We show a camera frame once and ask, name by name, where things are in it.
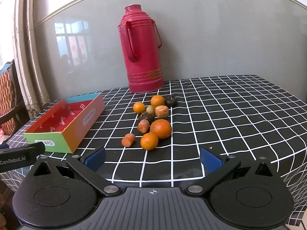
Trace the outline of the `medium orange front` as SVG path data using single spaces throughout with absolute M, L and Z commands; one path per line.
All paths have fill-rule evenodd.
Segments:
M 159 139 L 154 133 L 146 133 L 140 140 L 140 145 L 146 151 L 155 149 L 158 145 Z

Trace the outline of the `large orange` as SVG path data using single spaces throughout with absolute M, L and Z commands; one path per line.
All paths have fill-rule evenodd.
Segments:
M 166 139 L 172 133 L 170 123 L 165 119 L 157 119 L 150 126 L 150 132 L 155 134 L 159 139 Z

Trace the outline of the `dark mangosteen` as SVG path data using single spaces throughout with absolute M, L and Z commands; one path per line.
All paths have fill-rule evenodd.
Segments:
M 164 98 L 164 104 L 168 108 L 172 108 L 177 105 L 177 98 L 173 95 L 169 95 Z
M 147 111 L 143 112 L 139 117 L 138 117 L 139 121 L 142 120 L 147 120 L 149 122 L 149 124 L 151 124 L 152 122 L 155 121 L 155 116 L 151 113 L 148 113 Z

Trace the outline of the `small orange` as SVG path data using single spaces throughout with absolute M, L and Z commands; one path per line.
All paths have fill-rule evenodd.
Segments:
M 154 107 L 164 105 L 164 97 L 159 94 L 154 95 L 150 100 L 150 104 Z
M 134 103 L 133 111 L 136 114 L 142 114 L 145 110 L 146 110 L 146 106 L 143 103 L 141 102 Z

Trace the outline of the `dark mangosteen back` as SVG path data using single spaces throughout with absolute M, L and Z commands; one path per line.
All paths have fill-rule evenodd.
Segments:
M 177 98 L 173 95 L 169 95 L 164 98 L 164 104 L 168 108 L 172 108 L 177 105 Z

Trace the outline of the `pale longan fruit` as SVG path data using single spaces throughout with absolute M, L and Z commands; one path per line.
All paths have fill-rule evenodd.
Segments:
M 153 105 L 147 106 L 146 112 L 147 112 L 148 114 L 151 114 L 151 115 L 156 115 L 156 114 L 155 114 L 155 107 L 154 107 Z

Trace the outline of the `small orange back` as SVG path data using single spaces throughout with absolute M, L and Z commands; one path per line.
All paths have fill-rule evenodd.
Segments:
M 150 104 L 154 107 L 164 105 L 164 97 L 159 94 L 154 95 L 150 100 Z

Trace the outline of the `wooden sofa with woven cushion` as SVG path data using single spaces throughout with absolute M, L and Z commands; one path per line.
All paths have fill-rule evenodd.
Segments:
M 1 69 L 1 143 L 6 143 L 30 120 L 14 61 Z

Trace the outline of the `colourful cardboard box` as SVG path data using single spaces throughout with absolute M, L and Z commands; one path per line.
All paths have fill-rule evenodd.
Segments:
M 24 132 L 28 143 L 42 142 L 46 152 L 72 154 L 105 109 L 102 93 L 60 100 Z

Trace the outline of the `black white grid tablecloth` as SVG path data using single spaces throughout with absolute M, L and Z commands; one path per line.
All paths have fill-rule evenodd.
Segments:
M 156 92 L 97 91 L 105 109 L 72 154 L 46 152 L 33 165 L 3 172 L 15 194 L 20 229 L 290 229 L 306 226 L 306 103 L 256 75 L 168 81 Z M 172 133 L 146 151 L 134 103 L 173 95 L 164 118 Z M 24 132 L 8 141 L 27 142 Z M 123 147 L 126 134 L 135 135 Z M 104 196 L 67 167 L 66 159 L 106 150 L 97 173 L 121 189 Z M 234 155 L 241 166 L 203 196 L 186 189 L 205 177 L 200 150 Z

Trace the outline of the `beige lace curtain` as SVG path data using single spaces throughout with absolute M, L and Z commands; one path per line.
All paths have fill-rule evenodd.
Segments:
M 43 80 L 34 31 L 34 0 L 15 0 L 14 61 L 26 110 L 34 118 L 50 103 Z

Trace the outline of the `red thermos flask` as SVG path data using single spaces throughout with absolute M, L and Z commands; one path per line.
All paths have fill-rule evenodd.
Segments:
M 141 5 L 128 5 L 118 30 L 130 91 L 151 92 L 163 87 L 158 52 L 162 39 L 154 19 Z

